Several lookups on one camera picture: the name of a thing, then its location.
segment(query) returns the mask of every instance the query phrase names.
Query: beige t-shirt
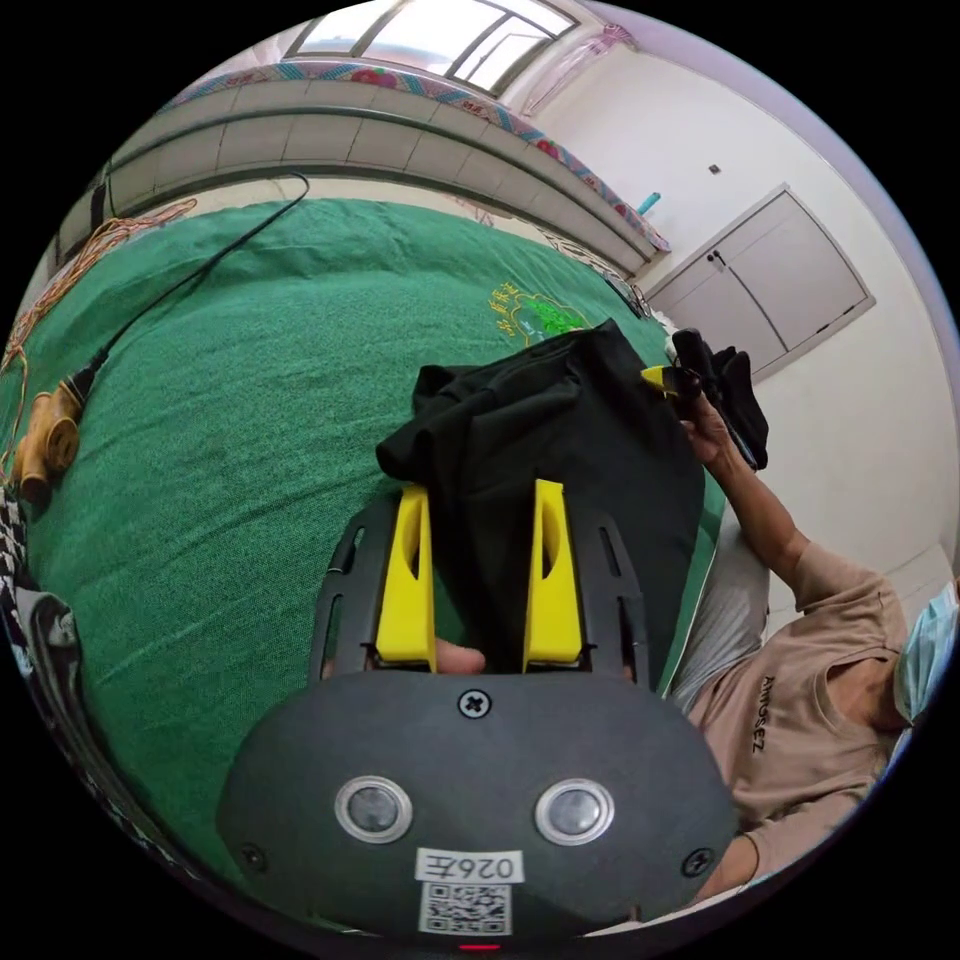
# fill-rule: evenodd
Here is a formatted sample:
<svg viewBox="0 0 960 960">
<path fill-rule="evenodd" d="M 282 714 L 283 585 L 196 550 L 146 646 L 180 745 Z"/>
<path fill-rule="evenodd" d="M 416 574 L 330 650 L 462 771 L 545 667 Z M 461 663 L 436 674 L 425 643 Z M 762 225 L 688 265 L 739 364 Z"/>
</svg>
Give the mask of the beige t-shirt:
<svg viewBox="0 0 960 960">
<path fill-rule="evenodd" d="M 811 543 L 797 565 L 804 616 L 709 683 L 690 719 L 731 787 L 740 832 L 756 844 L 762 877 L 824 839 L 866 796 L 895 737 L 844 717 L 827 671 L 902 649 L 907 624 L 881 575 Z"/>
</svg>

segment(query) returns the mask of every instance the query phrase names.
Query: yellow clip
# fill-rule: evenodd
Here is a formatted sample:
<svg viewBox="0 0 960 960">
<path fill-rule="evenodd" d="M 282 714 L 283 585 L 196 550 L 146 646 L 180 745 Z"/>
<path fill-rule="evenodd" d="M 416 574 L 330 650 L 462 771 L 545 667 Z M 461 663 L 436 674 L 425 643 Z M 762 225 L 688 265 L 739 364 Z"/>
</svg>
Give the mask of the yellow clip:
<svg viewBox="0 0 960 960">
<path fill-rule="evenodd" d="M 434 634 L 433 556 L 427 491 L 408 487 L 397 525 L 377 629 L 377 653 L 385 663 L 427 663 L 437 672 Z"/>
<path fill-rule="evenodd" d="M 650 384 L 650 386 L 656 387 L 657 390 L 661 391 L 662 393 L 670 393 L 671 391 L 669 390 L 669 388 L 667 387 L 667 385 L 666 385 L 665 382 L 664 382 L 664 371 L 665 371 L 665 370 L 671 370 L 671 371 L 672 371 L 672 370 L 673 370 L 673 367 L 666 367 L 666 366 L 663 366 L 663 367 L 647 367 L 646 370 L 641 370 L 641 371 L 640 371 L 640 376 L 643 377 L 643 379 L 646 380 L 647 383 Z"/>
<path fill-rule="evenodd" d="M 530 663 L 577 662 L 583 649 L 578 594 L 563 485 L 538 480 L 524 672 Z"/>
</svg>

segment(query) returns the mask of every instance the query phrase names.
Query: qr code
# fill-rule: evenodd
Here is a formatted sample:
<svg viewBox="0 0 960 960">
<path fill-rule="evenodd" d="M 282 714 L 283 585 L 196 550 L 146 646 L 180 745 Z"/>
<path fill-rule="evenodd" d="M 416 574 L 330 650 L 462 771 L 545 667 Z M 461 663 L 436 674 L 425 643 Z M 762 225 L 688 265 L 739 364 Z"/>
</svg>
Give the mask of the qr code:
<svg viewBox="0 0 960 960">
<path fill-rule="evenodd" d="M 424 933 L 509 936 L 510 885 L 425 883 L 420 929 Z"/>
</svg>

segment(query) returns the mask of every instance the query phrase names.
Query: green bedspread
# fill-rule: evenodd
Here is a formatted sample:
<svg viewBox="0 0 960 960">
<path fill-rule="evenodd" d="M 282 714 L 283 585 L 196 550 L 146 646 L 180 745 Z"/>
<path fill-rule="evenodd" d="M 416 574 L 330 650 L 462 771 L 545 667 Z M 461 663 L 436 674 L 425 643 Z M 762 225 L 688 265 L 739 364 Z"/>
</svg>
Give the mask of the green bedspread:
<svg viewBox="0 0 960 960">
<path fill-rule="evenodd" d="M 28 396 L 276 206 L 179 221 L 107 256 L 28 340 Z M 85 696 L 115 761 L 215 871 L 239 880 L 214 829 L 223 778 L 304 683 L 327 561 L 391 486 L 374 448 L 410 416 L 419 368 L 486 364 L 608 317 L 664 362 L 660 328 L 552 249 L 416 207 L 314 200 L 114 349 L 78 459 L 29 524 L 29 563 L 75 611 Z M 6 429 L 19 389 L 15 364 L 0 378 Z M 722 506 L 708 481 L 675 654 Z M 445 604 L 438 632 L 456 638 Z"/>
</svg>

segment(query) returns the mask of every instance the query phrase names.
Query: embroidered logo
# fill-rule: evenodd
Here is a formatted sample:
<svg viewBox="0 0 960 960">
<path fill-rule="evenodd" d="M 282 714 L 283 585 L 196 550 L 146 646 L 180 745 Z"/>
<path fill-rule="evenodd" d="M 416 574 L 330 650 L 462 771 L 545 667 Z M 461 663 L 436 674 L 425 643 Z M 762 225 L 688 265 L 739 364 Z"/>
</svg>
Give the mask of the embroidered logo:
<svg viewBox="0 0 960 960">
<path fill-rule="evenodd" d="M 497 327 L 523 349 L 572 330 L 590 328 L 575 307 L 564 306 L 542 293 L 524 293 L 512 283 L 501 284 L 490 294 L 488 306 L 497 316 Z"/>
</svg>

